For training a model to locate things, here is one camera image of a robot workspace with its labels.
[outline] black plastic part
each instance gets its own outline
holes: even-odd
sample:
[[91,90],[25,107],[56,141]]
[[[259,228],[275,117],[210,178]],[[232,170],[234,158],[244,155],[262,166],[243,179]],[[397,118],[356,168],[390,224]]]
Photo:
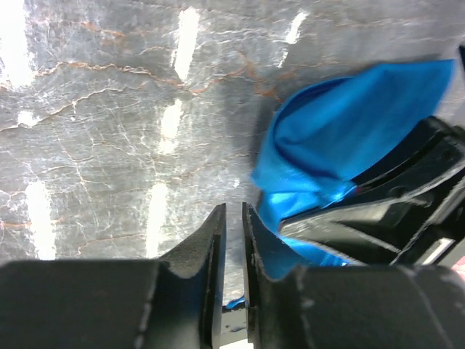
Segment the black plastic part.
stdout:
[[[248,340],[256,349],[464,348],[465,288],[437,266],[291,267],[267,272],[266,254],[299,256],[243,205]],[[267,241],[267,249],[259,245]]]
[[460,58],[461,58],[461,61],[462,61],[462,66],[464,67],[465,69],[465,43],[463,43],[462,45],[460,45],[458,47],[458,53],[460,53]]
[[159,260],[10,262],[1,348],[219,347],[226,207]]
[[464,205],[464,176],[463,132],[430,117],[354,179],[356,195],[284,221],[281,234],[363,264],[421,264],[441,239],[449,238],[452,249],[465,238],[463,225],[444,225]]

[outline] blue cloth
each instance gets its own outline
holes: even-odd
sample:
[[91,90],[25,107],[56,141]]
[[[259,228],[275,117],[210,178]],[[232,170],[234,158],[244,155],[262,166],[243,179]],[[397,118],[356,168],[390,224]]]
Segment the blue cloth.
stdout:
[[305,241],[301,241],[296,238],[287,238],[284,236],[281,237],[281,240],[303,258],[311,262],[313,266],[343,267],[350,264],[349,260],[327,253],[324,249],[320,249],[318,246],[309,244]]
[[434,113],[452,71],[452,60],[381,64],[289,98],[251,176],[263,191],[259,214],[265,225],[277,233],[281,220],[352,193],[352,178]]
[[244,303],[246,301],[246,297],[242,296],[241,298],[238,298],[236,300],[231,300],[226,304],[226,309],[234,309],[238,305]]

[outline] marble surface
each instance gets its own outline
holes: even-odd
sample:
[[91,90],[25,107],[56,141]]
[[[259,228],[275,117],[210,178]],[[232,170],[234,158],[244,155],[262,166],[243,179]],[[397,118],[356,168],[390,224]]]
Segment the marble surface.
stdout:
[[[0,260],[157,257],[240,202],[273,111],[379,61],[455,57],[460,0],[0,4]],[[465,123],[461,72],[439,111]]]

